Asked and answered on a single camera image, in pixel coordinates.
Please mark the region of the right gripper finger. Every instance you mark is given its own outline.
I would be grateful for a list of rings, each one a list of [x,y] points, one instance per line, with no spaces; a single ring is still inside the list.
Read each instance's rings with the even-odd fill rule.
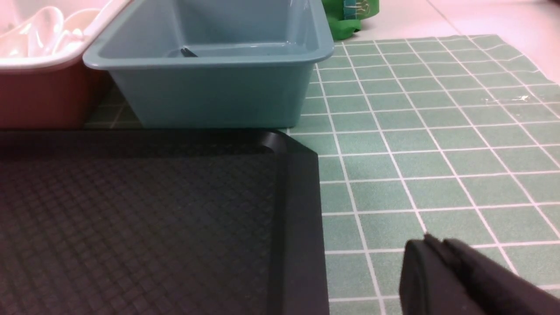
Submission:
[[[560,301],[463,241],[426,234],[406,242],[404,315],[557,315]]]

